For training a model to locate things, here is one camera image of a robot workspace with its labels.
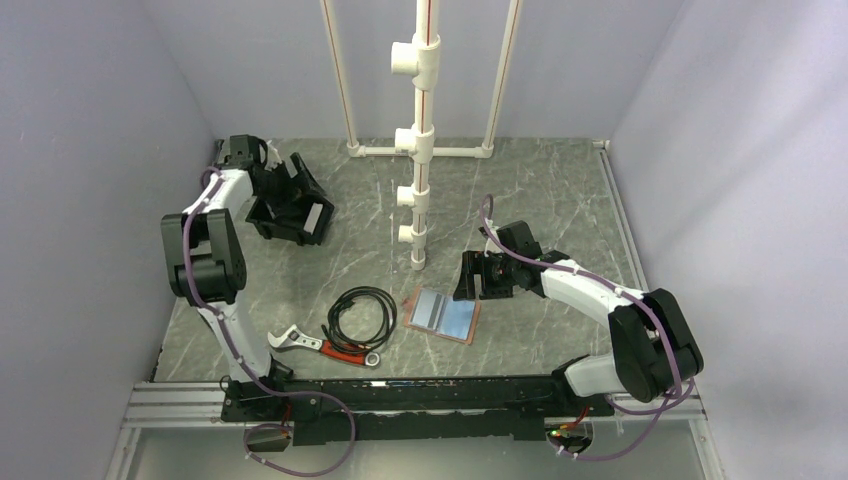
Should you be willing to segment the white credit card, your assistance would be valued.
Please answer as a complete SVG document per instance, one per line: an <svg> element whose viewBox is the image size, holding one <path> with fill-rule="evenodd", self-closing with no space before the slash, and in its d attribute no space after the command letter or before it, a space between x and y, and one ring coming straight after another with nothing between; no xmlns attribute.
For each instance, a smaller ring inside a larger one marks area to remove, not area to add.
<svg viewBox="0 0 848 480"><path fill-rule="evenodd" d="M449 298L442 312L438 332L456 340L468 340L472 333L476 307L474 301Z"/></svg>

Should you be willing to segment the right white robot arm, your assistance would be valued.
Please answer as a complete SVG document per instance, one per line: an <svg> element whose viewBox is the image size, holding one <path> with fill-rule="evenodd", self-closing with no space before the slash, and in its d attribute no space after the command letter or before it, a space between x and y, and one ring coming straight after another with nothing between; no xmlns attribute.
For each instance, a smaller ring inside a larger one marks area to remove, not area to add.
<svg viewBox="0 0 848 480"><path fill-rule="evenodd" d="M576 309L609 332L610 353L560 367L563 380L550 391L560 413L574 415L600 394L627 393L648 403L680 393L685 381L702 372L703 356L670 291L625 287L565 253L543 251L524 221L480 231L487 246L463 252L454 299L510 298L520 287Z"/></svg>

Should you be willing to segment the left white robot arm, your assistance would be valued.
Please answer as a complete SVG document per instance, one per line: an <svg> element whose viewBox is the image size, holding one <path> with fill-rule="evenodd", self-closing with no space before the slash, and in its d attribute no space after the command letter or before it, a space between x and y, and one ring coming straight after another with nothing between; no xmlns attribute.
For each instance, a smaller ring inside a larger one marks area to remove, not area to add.
<svg viewBox="0 0 848 480"><path fill-rule="evenodd" d="M187 300L214 333L231 379L256 383L248 407L264 420L279 417L286 390L273 383L278 370L260 338L242 292L247 262L234 218L246 202L247 220L265 240L298 246L323 243L335 211L302 155L279 156L264 139L235 135L222 160L206 167L198 198L160 223L169 286Z"/></svg>

